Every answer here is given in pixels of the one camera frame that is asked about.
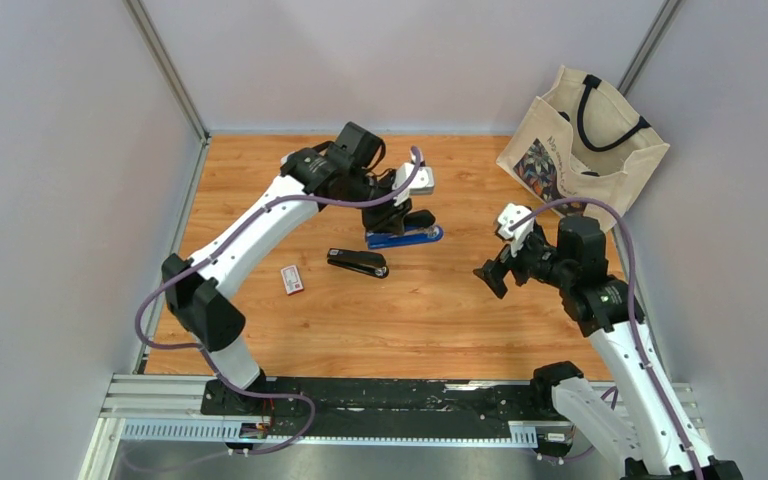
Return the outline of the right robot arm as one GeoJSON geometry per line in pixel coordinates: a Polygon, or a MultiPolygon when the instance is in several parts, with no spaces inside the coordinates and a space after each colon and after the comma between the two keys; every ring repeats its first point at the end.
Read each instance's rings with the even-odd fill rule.
{"type": "Polygon", "coordinates": [[[530,211],[511,205],[496,220],[505,245],[474,274],[503,298],[506,276],[556,288],[611,372],[626,408],[621,417],[570,361],[538,368],[530,392],[539,416],[570,420],[623,479],[739,479],[732,460],[718,459],[683,409],[654,350],[629,283],[608,272],[606,235],[597,220],[563,218],[550,244],[530,211]]]}

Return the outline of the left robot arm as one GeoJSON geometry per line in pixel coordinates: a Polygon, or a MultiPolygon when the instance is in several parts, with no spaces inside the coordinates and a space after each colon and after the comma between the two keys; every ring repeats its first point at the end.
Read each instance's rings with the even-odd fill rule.
{"type": "Polygon", "coordinates": [[[436,229],[434,214],[414,208],[434,189],[422,151],[382,174],[385,141],[354,122],[337,137],[285,155],[258,200],[207,246],[162,263],[160,291],[168,311],[191,335],[191,348],[213,367],[239,413],[260,413],[274,398],[244,338],[245,315],[232,299],[251,272],[291,232],[328,206],[356,209],[366,235],[411,240],[436,229]]]}

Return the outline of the blue stapler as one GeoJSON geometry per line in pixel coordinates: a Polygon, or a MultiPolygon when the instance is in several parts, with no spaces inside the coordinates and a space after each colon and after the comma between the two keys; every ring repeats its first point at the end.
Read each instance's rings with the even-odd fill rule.
{"type": "Polygon", "coordinates": [[[443,236],[444,230],[439,225],[426,228],[410,227],[401,235],[367,233],[365,243],[369,250],[379,250],[434,243],[440,241],[443,236]]]}

